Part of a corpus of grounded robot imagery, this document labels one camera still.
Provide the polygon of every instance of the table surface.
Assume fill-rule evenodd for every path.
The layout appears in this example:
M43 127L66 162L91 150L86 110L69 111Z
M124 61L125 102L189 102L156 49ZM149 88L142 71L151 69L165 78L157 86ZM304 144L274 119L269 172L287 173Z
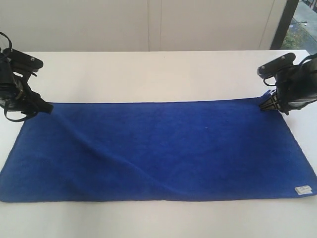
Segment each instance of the table surface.
M306 51L294 51L299 62ZM257 97L258 66L284 51L32 53L30 85L51 102L174 102ZM284 117L317 171L317 103ZM22 123L0 117L0 168ZM220 202L0 203L1 238L316 237L317 197Z

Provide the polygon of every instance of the blue towel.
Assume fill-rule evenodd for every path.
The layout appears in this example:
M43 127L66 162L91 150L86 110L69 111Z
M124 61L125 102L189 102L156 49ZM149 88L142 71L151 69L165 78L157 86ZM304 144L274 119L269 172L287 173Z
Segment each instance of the blue towel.
M295 198L317 177L263 98L56 103L24 123L0 174L0 200L217 201Z

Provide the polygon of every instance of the white table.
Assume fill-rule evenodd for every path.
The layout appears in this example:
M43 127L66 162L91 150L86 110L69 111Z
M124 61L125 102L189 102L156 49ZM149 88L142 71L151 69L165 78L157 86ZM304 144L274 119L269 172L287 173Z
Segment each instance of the white table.
M32 53L30 85L53 102L256 97L257 67L285 52ZM297 62L307 55L296 51ZM317 103L286 117L317 171ZM21 128L0 117L0 168ZM0 203L1 238L299 238L317 236L317 198L222 202Z

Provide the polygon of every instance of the white tag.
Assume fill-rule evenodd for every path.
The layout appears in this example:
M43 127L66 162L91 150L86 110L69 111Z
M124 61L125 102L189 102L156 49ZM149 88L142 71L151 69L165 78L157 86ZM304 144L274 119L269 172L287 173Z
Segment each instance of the white tag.
M295 190L296 190L296 192L298 193L298 195L304 195L304 194L313 193L313 192L312 192L312 188L309 187L308 185L306 185L306 186L301 186L301 187L296 187Z

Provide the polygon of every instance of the towel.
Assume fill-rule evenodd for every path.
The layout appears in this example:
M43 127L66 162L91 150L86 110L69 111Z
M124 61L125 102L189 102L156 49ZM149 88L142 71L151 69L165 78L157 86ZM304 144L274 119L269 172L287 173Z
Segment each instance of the towel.
M54 103L26 121L0 173L4 202L219 201L316 195L317 177L263 97ZM310 186L299 195L295 188Z

